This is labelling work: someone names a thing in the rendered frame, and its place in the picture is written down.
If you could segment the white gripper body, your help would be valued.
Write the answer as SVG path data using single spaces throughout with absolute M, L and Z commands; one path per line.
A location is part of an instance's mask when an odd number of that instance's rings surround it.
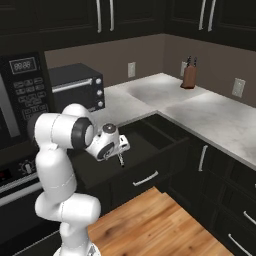
M 118 137 L 117 153 L 122 154 L 130 149 L 130 143 L 125 135 L 120 135 Z

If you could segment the open black drawer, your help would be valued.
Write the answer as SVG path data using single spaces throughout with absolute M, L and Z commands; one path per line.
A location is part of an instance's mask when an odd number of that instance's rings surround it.
M 187 134 L 158 114 L 122 126 L 119 132 L 130 143 L 130 149 L 122 153 L 124 168 L 116 156 L 98 162 L 83 151 L 71 154 L 77 191 L 98 198 L 102 214 L 168 179 L 186 165 Z M 157 177 L 133 186 L 132 182 L 143 180 L 156 170 Z

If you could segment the black toaster oven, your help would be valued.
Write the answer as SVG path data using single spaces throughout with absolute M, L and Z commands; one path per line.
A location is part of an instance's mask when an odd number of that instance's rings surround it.
M 88 111 L 105 108 L 103 75 L 82 63 L 48 70 L 56 111 L 77 103 Z

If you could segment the black lower cupboard door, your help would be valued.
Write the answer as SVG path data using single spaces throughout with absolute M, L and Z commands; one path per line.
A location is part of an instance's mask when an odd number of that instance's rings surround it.
M 191 137 L 189 142 L 185 168 L 171 177 L 168 194 L 198 220 L 203 183 L 213 147 L 197 137 Z M 208 145 L 208 149 L 204 158 L 203 171 L 199 172 L 198 166 L 204 145 Z

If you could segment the black cupboard door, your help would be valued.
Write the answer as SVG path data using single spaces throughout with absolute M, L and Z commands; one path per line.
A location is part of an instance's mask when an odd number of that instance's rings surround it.
M 73 28 L 97 32 L 95 0 L 0 0 L 0 35 Z
M 202 0 L 166 0 L 165 33 L 197 39 Z
M 189 142 L 185 168 L 171 177 L 168 194 L 198 220 L 203 183 L 213 147 L 197 137 L 191 137 Z M 199 172 L 198 166 L 204 145 L 208 145 L 208 149 L 204 158 L 203 171 Z
M 165 0 L 113 0 L 114 31 L 110 31 L 109 0 L 103 0 L 110 34 L 117 37 L 144 36 L 163 30 Z
M 256 0 L 216 0 L 214 43 L 256 51 Z

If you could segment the brown knife block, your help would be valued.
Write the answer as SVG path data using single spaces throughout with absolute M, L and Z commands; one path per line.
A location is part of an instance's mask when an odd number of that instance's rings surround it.
M 197 68 L 195 66 L 189 65 L 188 67 L 185 68 L 181 88 L 193 89 L 195 87 L 196 72 L 197 72 Z

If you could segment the black oven knob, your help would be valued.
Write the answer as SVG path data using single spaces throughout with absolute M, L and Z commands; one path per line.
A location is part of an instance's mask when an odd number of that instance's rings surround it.
M 35 162 L 30 160 L 24 160 L 19 163 L 19 171 L 22 175 L 30 175 L 36 171 Z

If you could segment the black microwave oven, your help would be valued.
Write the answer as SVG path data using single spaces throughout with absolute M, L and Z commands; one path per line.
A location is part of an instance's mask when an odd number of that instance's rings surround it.
M 42 52 L 0 55 L 0 163 L 32 154 L 27 133 L 35 113 L 52 112 L 54 101 Z

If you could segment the black upper cupboard door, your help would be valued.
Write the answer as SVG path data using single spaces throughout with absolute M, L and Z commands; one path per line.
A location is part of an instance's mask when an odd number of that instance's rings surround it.
M 256 0 L 216 0 L 214 43 L 256 51 Z
M 0 35 L 73 28 L 97 32 L 95 0 L 0 0 Z
M 197 39 L 202 0 L 166 0 L 165 33 Z
M 113 0 L 114 31 L 110 31 L 109 0 L 103 0 L 110 34 L 117 37 L 144 36 L 163 30 L 165 0 Z

